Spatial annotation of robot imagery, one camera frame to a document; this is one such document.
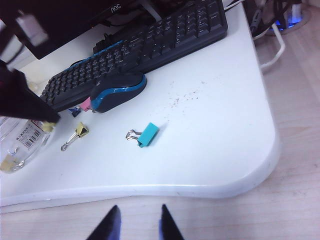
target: teal binder clip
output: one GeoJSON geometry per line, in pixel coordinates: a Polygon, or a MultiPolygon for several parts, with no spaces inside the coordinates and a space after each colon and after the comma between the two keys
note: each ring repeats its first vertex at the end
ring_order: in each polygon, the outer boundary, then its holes
{"type": "Polygon", "coordinates": [[[138,142],[138,146],[140,148],[148,146],[152,139],[155,137],[157,132],[159,131],[159,128],[154,125],[153,123],[149,123],[148,126],[146,126],[145,130],[143,132],[137,132],[133,129],[131,129],[125,136],[127,140],[135,139],[138,142]]]}

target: wooden floor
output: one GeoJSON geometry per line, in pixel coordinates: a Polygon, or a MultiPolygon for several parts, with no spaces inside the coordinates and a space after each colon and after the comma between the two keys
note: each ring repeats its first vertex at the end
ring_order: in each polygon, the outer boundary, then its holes
{"type": "MultiPolygon", "coordinates": [[[[213,200],[126,197],[1,215],[1,240],[85,240],[115,204],[123,240],[158,239],[167,204],[186,240],[320,239],[320,8],[284,35],[287,48],[264,73],[282,156],[271,176],[240,196],[213,200]]],[[[274,37],[256,42],[261,62],[277,51],[274,37]]]]}

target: blue and black mouse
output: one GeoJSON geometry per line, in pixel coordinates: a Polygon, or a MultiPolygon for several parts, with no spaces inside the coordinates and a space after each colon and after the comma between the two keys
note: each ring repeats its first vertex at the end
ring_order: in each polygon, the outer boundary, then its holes
{"type": "Polygon", "coordinates": [[[145,88],[146,76],[141,72],[102,75],[92,89],[90,99],[93,110],[104,113],[134,98],[145,88]]]}

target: black keyboard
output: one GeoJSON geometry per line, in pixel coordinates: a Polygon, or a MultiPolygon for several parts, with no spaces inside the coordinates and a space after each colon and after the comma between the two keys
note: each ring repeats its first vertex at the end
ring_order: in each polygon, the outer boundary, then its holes
{"type": "Polygon", "coordinates": [[[197,0],[53,76],[40,98],[65,110],[89,97],[101,75],[150,72],[222,39],[227,29],[222,0],[197,0]]]}

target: monitor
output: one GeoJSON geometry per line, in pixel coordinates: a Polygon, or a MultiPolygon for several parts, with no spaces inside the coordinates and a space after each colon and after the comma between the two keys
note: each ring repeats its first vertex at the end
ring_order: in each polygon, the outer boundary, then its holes
{"type": "Polygon", "coordinates": [[[133,0],[0,0],[0,19],[41,59],[133,0]],[[23,15],[34,16],[47,34],[47,40],[34,45],[18,24],[23,15]]]}

